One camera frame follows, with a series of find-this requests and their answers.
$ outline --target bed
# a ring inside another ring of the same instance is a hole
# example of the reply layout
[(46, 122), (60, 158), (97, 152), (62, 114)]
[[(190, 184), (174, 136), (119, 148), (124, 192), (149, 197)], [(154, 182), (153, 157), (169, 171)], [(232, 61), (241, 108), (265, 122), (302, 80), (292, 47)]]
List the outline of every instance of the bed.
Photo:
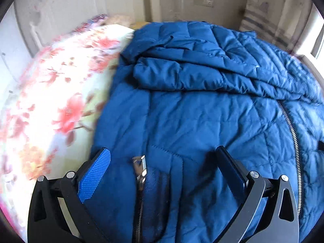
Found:
[[(100, 26), (100, 21), (107, 15), (127, 15), (134, 20), (134, 29), (148, 20), (160, 21), (159, 0), (117, 1), (15, 2), (22, 35), (34, 58), (19, 89), (1, 108), (0, 208), (25, 242), (36, 178), (60, 178), (88, 160), (119, 53), (132, 39), (133, 29)], [(19, 14), (23, 10), (29, 16), (37, 14), (37, 22)]]

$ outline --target wall socket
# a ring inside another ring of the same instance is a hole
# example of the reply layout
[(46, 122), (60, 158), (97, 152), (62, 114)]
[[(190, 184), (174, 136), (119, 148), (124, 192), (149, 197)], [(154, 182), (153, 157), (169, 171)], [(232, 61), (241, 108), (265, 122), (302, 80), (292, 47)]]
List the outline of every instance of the wall socket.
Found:
[(207, 7), (213, 7), (214, 0), (193, 0), (193, 4), (207, 6)]

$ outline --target black metal bracket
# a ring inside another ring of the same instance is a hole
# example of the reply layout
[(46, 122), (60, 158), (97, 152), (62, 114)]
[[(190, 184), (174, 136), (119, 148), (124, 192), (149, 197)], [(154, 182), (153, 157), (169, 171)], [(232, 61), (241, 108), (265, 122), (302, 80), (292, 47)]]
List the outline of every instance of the black metal bracket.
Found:
[[(29, 243), (109, 242), (78, 197), (79, 181), (103, 149), (77, 172), (68, 172), (60, 179), (47, 180), (45, 176), (37, 179), (28, 216)], [(223, 146), (215, 153), (218, 167), (240, 207), (214, 243), (298, 243), (297, 207), (287, 176), (282, 175), (278, 180), (263, 178), (256, 171), (248, 172)], [(268, 201), (257, 229), (251, 237), (243, 239), (262, 197), (268, 197)], [(64, 198), (81, 238), (72, 235), (58, 198)]]
[(257, 229), (243, 242), (298, 243), (297, 207), (288, 177), (281, 175), (276, 180), (263, 178), (256, 171), (248, 172), (223, 146), (216, 149), (216, 157), (221, 173), (241, 205), (214, 243), (241, 242), (263, 197), (268, 200)]

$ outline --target quilted jacket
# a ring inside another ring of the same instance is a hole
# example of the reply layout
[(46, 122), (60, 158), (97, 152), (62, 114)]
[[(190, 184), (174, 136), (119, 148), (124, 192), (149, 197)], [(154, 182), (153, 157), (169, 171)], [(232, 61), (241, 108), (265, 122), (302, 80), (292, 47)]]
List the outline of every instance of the quilted jacket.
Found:
[(302, 241), (324, 210), (322, 141), (322, 91), (299, 60), (253, 32), (151, 23), (121, 55), (92, 148), (111, 164), (84, 204), (110, 242), (131, 243), (132, 157), (145, 155), (143, 243), (211, 243), (238, 209), (213, 153), (223, 145), (249, 171), (289, 177)]

